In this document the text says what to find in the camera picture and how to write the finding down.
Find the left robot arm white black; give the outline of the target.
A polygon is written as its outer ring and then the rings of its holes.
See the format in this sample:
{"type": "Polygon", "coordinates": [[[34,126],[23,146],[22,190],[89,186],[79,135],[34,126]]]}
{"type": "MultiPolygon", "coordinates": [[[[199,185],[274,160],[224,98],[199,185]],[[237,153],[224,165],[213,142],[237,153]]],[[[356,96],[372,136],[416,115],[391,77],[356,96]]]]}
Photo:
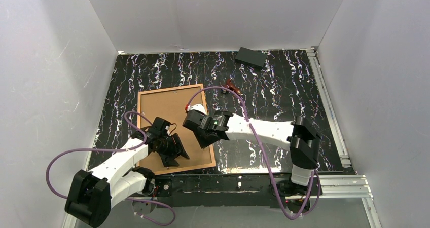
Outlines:
{"type": "Polygon", "coordinates": [[[159,190],[155,173],[137,163],[157,153],[165,167],[179,166],[176,158],[189,155],[179,138],[170,130],[171,122],[156,117],[143,128],[137,128],[124,146],[110,158],[89,171],[78,171],[67,195],[65,211],[91,227],[99,227],[111,209],[135,193],[149,195],[155,203],[159,190]]]}

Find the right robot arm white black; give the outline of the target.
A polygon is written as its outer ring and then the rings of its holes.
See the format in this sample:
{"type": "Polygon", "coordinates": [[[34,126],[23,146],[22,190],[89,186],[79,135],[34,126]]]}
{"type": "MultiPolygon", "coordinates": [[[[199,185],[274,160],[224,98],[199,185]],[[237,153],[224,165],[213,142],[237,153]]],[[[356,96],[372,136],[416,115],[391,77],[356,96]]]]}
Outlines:
{"type": "Polygon", "coordinates": [[[289,122],[271,122],[216,111],[207,115],[191,109],[183,121],[191,130],[200,147],[206,148],[220,140],[252,140],[288,149],[293,163],[290,180],[293,184],[307,186],[311,172],[317,169],[318,152],[322,135],[304,117],[289,122]]]}

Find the blue photo frame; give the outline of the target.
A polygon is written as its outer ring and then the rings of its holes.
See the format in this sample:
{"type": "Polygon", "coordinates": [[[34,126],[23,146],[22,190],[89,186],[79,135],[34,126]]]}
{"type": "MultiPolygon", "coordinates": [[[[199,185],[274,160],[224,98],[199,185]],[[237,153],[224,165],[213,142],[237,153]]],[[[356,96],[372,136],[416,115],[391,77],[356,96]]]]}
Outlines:
{"type": "Polygon", "coordinates": [[[213,146],[201,149],[192,131],[182,126],[186,117],[185,106],[192,96],[203,89],[203,84],[180,86],[138,92],[137,111],[151,122],[155,117],[163,118],[176,123],[177,133],[189,155],[189,159],[179,156],[176,161],[178,167],[165,167],[158,153],[151,153],[139,162],[139,166],[152,170],[155,175],[171,174],[177,172],[205,169],[216,166],[213,146]]]}

